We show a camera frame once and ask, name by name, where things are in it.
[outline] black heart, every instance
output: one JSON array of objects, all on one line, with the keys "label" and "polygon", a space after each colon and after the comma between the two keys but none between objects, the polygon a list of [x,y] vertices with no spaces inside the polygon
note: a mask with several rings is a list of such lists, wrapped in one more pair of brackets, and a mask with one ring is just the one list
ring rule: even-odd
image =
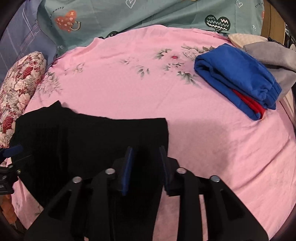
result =
[{"label": "black heart", "polygon": [[217,20],[214,15],[208,15],[205,18],[205,24],[211,28],[214,28],[217,32],[230,30],[230,21],[226,17],[220,17]]}]

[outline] floral fabric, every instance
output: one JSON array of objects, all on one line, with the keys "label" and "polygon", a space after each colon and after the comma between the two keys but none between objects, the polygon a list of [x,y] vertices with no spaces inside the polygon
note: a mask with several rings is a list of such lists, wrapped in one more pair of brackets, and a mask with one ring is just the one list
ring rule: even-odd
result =
[{"label": "floral fabric", "polygon": [[46,60],[40,52],[26,55],[9,69],[0,89],[0,148],[9,147],[15,120],[24,112],[45,69]]}]

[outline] metal bolt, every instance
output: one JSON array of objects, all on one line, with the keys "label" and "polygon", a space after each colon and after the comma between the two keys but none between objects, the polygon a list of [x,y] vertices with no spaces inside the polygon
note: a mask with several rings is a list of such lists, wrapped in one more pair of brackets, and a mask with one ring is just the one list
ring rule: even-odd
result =
[{"label": "metal bolt", "polygon": [[186,172],[187,172],[187,171],[186,171],[185,168],[179,167],[179,168],[177,169],[177,173],[179,173],[179,174],[185,174]]},{"label": "metal bolt", "polygon": [[111,175],[111,174],[114,174],[115,173],[115,170],[113,168],[108,168],[106,171],[105,171],[106,174],[108,175]]},{"label": "metal bolt", "polygon": [[81,181],[82,181],[82,178],[81,177],[74,177],[72,179],[72,182],[74,182],[74,183],[80,183]]},{"label": "metal bolt", "polygon": [[218,176],[211,176],[211,180],[215,183],[220,182],[220,178]]}]

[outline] pink bed sheet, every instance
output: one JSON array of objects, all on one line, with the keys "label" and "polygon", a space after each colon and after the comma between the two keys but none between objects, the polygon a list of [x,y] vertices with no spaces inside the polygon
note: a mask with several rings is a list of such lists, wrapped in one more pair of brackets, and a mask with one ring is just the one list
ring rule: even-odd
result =
[{"label": "pink bed sheet", "polygon": [[[60,100],[87,115],[165,117],[168,155],[195,175],[220,176],[271,238],[296,202],[295,134],[279,103],[252,121],[194,73],[194,58],[224,43],[215,33],[164,26],[95,38],[54,63],[26,112]],[[91,130],[77,131],[83,138]],[[28,228],[42,207],[20,181],[14,189],[15,211]],[[176,240],[178,202],[163,193],[154,241]]]}]

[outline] blue blanket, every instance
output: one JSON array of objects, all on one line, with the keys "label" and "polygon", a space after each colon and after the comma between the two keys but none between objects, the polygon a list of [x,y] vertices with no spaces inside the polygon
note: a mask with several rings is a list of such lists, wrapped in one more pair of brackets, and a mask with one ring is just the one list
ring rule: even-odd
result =
[{"label": "blue blanket", "polygon": [[228,44],[197,56],[194,69],[206,82],[227,97],[252,120],[258,116],[232,90],[275,110],[281,87],[256,59]]}]

